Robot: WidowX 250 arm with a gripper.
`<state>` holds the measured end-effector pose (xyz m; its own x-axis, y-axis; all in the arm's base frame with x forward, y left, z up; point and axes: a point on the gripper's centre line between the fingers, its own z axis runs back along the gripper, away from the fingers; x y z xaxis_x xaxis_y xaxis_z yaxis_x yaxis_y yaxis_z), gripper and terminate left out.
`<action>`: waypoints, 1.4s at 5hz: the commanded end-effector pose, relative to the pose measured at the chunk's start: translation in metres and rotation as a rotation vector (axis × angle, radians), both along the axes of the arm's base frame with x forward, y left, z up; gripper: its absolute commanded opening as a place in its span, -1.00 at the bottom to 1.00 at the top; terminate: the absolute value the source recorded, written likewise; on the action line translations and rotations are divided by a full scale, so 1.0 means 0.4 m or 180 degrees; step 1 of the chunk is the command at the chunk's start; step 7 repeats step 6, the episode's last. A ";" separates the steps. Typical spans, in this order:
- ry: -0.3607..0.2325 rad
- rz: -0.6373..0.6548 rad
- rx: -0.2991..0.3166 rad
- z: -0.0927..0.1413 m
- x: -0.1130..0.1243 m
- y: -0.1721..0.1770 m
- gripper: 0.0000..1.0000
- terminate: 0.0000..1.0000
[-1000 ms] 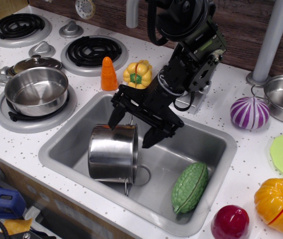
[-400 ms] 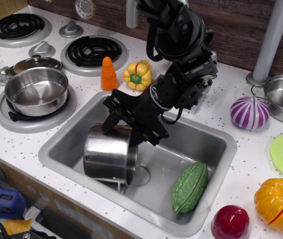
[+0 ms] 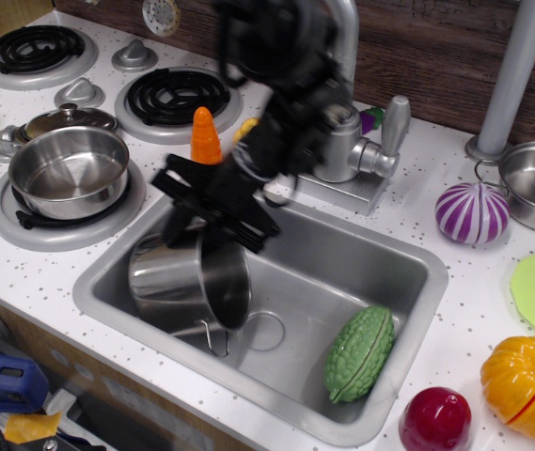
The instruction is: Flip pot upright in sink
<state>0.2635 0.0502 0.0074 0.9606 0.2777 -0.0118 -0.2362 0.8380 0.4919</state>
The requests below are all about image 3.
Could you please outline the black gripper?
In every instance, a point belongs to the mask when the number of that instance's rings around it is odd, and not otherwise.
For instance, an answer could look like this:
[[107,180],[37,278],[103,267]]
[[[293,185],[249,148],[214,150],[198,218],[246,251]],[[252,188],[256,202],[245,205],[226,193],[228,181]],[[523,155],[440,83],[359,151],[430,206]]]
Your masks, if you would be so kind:
[[279,234],[279,226],[255,198],[265,182],[249,174],[232,156],[208,165],[169,154],[151,184],[172,201],[162,231],[167,247],[179,241],[195,218],[205,223],[205,257],[238,252],[239,244],[258,253],[268,239]]

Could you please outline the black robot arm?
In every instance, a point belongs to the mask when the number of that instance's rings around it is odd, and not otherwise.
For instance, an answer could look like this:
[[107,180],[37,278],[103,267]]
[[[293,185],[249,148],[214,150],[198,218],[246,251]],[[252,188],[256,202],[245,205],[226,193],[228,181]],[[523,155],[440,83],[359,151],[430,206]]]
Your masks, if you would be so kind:
[[338,30],[316,1],[217,1],[218,62],[231,87],[271,89],[259,122],[216,165],[169,155],[153,185],[172,200],[162,238],[172,247],[195,218],[221,244],[257,253],[279,227],[255,194],[278,175],[309,174],[352,109],[349,82],[330,54]]

